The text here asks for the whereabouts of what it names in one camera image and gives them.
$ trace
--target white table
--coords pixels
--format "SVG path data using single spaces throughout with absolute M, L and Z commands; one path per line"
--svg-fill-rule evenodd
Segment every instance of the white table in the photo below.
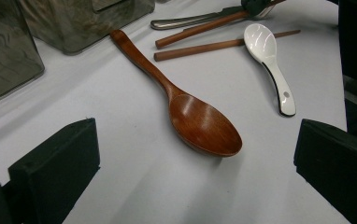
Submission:
M 156 63 L 151 20 L 219 11 L 238 0 L 171 0 L 123 28 L 177 86 L 219 109 L 238 129 L 242 150 L 211 158 L 176 135 L 164 92 L 109 37 L 77 56 L 36 41 L 45 74 L 0 100 L 0 183 L 7 168 L 65 125 L 96 118 L 101 169 L 65 224 L 345 223 L 296 173 L 293 154 L 302 119 L 346 130 L 337 6 L 288 0 L 265 21 L 272 32 L 301 29 L 278 42 L 278 64 L 296 102 L 278 114 L 271 78 L 245 47 Z M 182 48 L 239 38 L 254 21 L 234 22 L 175 43 Z

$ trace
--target wooden spoon handle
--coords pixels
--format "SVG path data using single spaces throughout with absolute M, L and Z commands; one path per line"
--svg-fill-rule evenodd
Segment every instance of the wooden spoon handle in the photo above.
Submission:
M 278 3 L 281 3 L 281 2 L 284 2 L 285 0 L 275 0 L 275 1 L 272 1 L 268 4 L 268 6 L 266 7 L 272 7 Z M 175 43 L 177 41 L 180 41 L 184 38 L 187 38 L 189 36 L 192 36 L 192 35 L 197 35 L 197 34 L 200 34 L 200 33 L 203 33 L 205 31 L 208 31 L 208 30 L 212 30 L 214 28 L 217 28 L 217 27 L 220 27 L 230 21 L 236 21 L 236 20 L 239 20 L 239 19 L 243 19 L 243 18 L 247 18 L 249 17 L 250 14 L 247 10 L 243 10 L 243 11 L 240 11 L 240 12 L 237 12 L 237 13 L 234 13 L 232 15 L 229 15 L 229 16 L 226 16 L 226 17 L 222 17 L 220 19 L 217 19 L 215 21 L 211 21 L 211 22 L 208 22 L 208 23 L 205 23 L 203 25 L 198 25 L 198 26 L 195 26 L 193 28 L 190 28 L 190 29 L 186 29 L 180 33 L 177 33 L 175 35 L 170 35 L 168 37 L 165 37 L 165 38 L 162 38 L 162 39 L 159 39 L 159 40 L 156 40 L 155 41 L 155 46 L 157 49 L 161 49 L 163 48 L 164 46 L 167 46 L 169 44 L 172 44 L 172 43 Z
M 295 35 L 298 33 L 300 33 L 300 30 L 276 33 L 276 34 L 274 34 L 274 36 L 275 36 L 275 38 L 279 38 L 279 37 L 283 37 L 286 35 Z M 242 46 L 242 45 L 245 45 L 245 41 L 243 39 L 236 39 L 236 40 L 228 40 L 228 41 L 222 41 L 222 42 L 218 42 L 218 43 L 194 46 L 194 47 L 189 47 L 189 48 L 184 48 L 184 49 L 172 49 L 172 50 L 154 53 L 154 60 L 156 62 L 159 62 L 159 61 L 163 61 L 163 60 L 169 60 L 169 59 L 174 59 L 174 58 L 178 58 L 178 57 L 184 57 L 184 56 L 188 56 L 188 55 L 208 52 L 208 51 L 212 51 L 212 50 L 216 50 L 216 49 L 226 49 L 226 48 Z
M 153 65 L 132 43 L 129 37 L 122 30 L 114 30 L 110 34 L 115 45 L 125 54 L 125 56 L 137 67 L 143 70 L 149 76 L 155 78 L 164 88 L 169 101 L 177 94 L 185 93 L 176 87 L 164 74 Z

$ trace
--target chopstick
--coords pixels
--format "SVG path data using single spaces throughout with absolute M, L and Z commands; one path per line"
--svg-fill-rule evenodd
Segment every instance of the chopstick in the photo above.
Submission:
M 274 34 L 274 36 L 275 36 L 275 38 L 279 38 L 279 37 L 284 37 L 287 35 L 295 35 L 300 32 L 301 32 L 301 30 L 293 30 L 293 31 L 276 33 L 276 34 Z M 222 42 L 218 42 L 218 43 L 189 47 L 189 48 L 184 48 L 184 49 L 172 49 L 172 50 L 154 53 L 154 60 L 156 62 L 159 62 L 159 61 L 184 57 L 184 56 L 188 56 L 188 55 L 193 55 L 193 54 L 197 54 L 197 53 L 208 52 L 208 51 L 212 51 L 212 50 L 216 50 L 216 49 L 226 49 L 226 48 L 242 46 L 242 45 L 245 45 L 244 39 L 235 39 L 235 40 L 222 41 Z
M 284 1 L 285 0 L 275 0 L 275 1 L 270 2 L 268 4 L 268 6 L 266 6 L 266 7 L 272 7 L 272 6 L 276 5 L 276 4 L 284 2 Z M 214 28 L 220 27 L 220 26 L 222 26 L 222 25 L 224 25 L 224 24 L 226 24 L 226 23 L 228 23 L 230 21 L 236 21 L 236 20 L 239 20 L 239 19 L 247 18 L 249 16 L 250 16 L 249 12 L 247 10 L 243 10 L 243 11 L 234 13 L 232 15 L 229 15 L 229 16 L 226 16 L 226 17 L 222 17 L 222 18 L 217 19 L 215 21 L 211 21 L 211 22 L 205 23 L 203 25 L 198 25 L 198 26 L 194 26 L 193 28 L 183 30 L 182 32 L 177 33 L 175 35 L 170 35 L 168 37 L 156 40 L 155 41 L 155 46 L 156 46 L 157 49 L 161 49 L 164 46 L 167 46 L 169 44 L 175 43 L 175 42 L 180 41 L 182 39 L 185 39 L 185 38 L 187 38 L 189 36 L 201 34 L 201 33 L 205 32 L 205 31 L 212 30 Z

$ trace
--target wooden spoon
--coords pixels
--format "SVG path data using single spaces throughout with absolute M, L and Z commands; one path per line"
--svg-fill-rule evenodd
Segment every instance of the wooden spoon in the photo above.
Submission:
M 220 111 L 176 87 L 123 31 L 114 30 L 110 36 L 133 64 L 164 88 L 170 120 L 184 142 L 199 152 L 218 157 L 234 156 L 242 148 L 239 133 Z

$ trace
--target white ceramic spoon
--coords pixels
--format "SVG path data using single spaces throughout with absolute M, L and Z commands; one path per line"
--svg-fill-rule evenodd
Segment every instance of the white ceramic spoon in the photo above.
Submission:
M 261 63 L 274 80 L 278 93 L 278 109 L 281 115 L 295 115 L 295 103 L 289 85 L 281 74 L 277 63 L 277 42 L 265 26 L 254 23 L 245 29 L 246 47 L 257 62 Z

